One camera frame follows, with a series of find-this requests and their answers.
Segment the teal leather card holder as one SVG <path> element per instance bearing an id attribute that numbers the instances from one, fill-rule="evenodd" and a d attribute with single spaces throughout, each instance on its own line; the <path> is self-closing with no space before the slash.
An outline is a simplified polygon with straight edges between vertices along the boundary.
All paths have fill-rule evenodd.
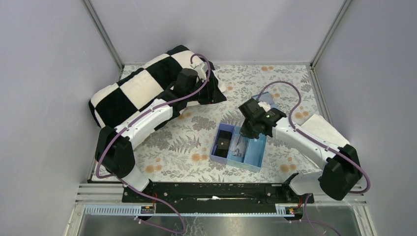
<path id="1" fill-rule="evenodd" d="M 277 104 L 275 103 L 273 97 L 269 92 L 264 92 L 258 97 L 258 94 L 252 96 L 251 98 L 257 100 L 258 104 L 264 108 L 264 110 L 267 112 L 271 108 L 278 109 Z"/>

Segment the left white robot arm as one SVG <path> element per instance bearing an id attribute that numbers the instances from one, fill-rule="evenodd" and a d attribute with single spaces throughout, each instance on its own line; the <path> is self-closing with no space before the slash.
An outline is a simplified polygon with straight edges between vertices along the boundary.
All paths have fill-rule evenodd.
<path id="1" fill-rule="evenodd" d="M 210 63 L 203 62 L 180 71 L 172 82 L 134 118 L 111 128 L 100 130 L 95 158 L 98 162 L 96 176 L 104 167 L 110 176 L 137 191 L 143 191 L 150 183 L 136 166 L 133 150 L 151 133 L 179 115 L 189 102 L 204 99 L 209 94 L 209 84 L 215 82 Z"/>

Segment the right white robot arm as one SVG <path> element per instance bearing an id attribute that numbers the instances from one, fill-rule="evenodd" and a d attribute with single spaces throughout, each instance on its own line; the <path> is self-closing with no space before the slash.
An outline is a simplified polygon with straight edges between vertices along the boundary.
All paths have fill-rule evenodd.
<path id="1" fill-rule="evenodd" d="M 362 178 L 357 151 L 351 145 L 340 147 L 323 140 L 292 123 L 284 112 L 253 98 L 238 109 L 244 116 L 242 136 L 258 139 L 263 134 L 283 141 L 319 167 L 314 173 L 298 173 L 286 180 L 297 195 L 325 193 L 341 201 Z"/>

